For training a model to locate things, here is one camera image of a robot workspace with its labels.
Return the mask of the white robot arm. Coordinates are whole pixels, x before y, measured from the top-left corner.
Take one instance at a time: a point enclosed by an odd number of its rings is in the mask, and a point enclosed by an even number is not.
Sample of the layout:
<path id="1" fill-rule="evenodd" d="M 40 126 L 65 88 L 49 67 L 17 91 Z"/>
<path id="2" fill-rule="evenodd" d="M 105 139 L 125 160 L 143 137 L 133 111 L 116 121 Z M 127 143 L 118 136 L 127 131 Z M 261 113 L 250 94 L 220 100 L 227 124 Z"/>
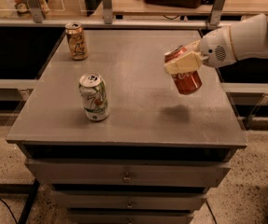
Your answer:
<path id="1" fill-rule="evenodd" d="M 201 65 L 219 68 L 250 58 L 268 59 L 268 15 L 259 14 L 209 32 L 163 68 L 176 75 L 197 71 Z"/>

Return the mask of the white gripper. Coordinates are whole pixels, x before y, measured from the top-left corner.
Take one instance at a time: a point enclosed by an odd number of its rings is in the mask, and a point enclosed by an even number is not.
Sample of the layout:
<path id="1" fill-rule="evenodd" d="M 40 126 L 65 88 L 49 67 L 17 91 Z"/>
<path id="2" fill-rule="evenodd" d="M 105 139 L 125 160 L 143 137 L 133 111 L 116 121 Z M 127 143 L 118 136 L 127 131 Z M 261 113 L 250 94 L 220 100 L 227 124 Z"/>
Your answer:
<path id="1" fill-rule="evenodd" d="M 209 32 L 200 41 L 197 40 L 186 45 L 185 49 L 189 51 L 163 65 L 167 74 L 176 75 L 197 71 L 202 65 L 198 51 L 201 52 L 204 65 L 209 67 L 220 68 L 236 62 L 229 26 Z"/>

